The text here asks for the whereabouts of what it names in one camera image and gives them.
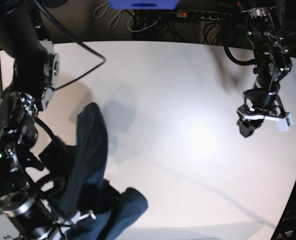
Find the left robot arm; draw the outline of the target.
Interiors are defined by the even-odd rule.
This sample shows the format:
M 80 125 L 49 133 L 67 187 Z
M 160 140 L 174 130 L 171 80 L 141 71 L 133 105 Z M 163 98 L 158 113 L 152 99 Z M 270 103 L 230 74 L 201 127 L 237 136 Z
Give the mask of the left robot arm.
M 243 105 L 237 109 L 240 134 L 250 137 L 264 121 L 277 123 L 280 131 L 287 131 L 293 123 L 291 114 L 284 110 L 278 92 L 280 82 L 291 71 L 292 62 L 275 0 L 238 0 L 240 13 L 245 16 L 245 31 L 252 44 L 254 58 L 237 60 L 224 43 L 227 57 L 237 65 L 254 65 L 257 76 L 252 89 L 243 92 Z

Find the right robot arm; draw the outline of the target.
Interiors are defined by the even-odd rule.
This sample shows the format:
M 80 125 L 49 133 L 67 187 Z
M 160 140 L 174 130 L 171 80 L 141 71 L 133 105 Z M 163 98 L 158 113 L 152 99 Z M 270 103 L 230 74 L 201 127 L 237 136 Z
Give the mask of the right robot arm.
M 33 181 L 27 168 L 44 169 L 31 152 L 38 139 L 38 118 L 53 97 L 59 55 L 43 26 L 37 0 L 0 0 L 0 50 L 14 59 L 11 84 L 0 103 L 0 213 L 21 240 L 59 240 L 63 225 L 73 226 L 61 212 L 54 217 L 44 205 L 65 186 L 67 174 Z

